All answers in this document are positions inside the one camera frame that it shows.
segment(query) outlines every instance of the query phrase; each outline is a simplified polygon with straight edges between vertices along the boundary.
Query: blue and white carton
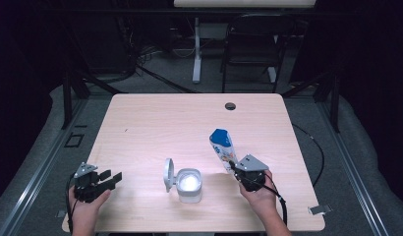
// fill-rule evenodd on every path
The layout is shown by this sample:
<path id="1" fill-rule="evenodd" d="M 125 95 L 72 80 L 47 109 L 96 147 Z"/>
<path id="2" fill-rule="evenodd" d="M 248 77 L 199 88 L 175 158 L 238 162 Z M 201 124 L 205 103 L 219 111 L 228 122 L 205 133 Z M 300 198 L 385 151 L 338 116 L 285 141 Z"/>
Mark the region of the blue and white carton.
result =
<path id="1" fill-rule="evenodd" d="M 216 129 L 209 139 L 211 146 L 222 161 L 223 167 L 229 174 L 233 174 L 234 171 L 231 169 L 229 161 L 232 160 L 234 163 L 238 163 L 238 158 L 233 149 L 229 133 L 226 130 Z"/>

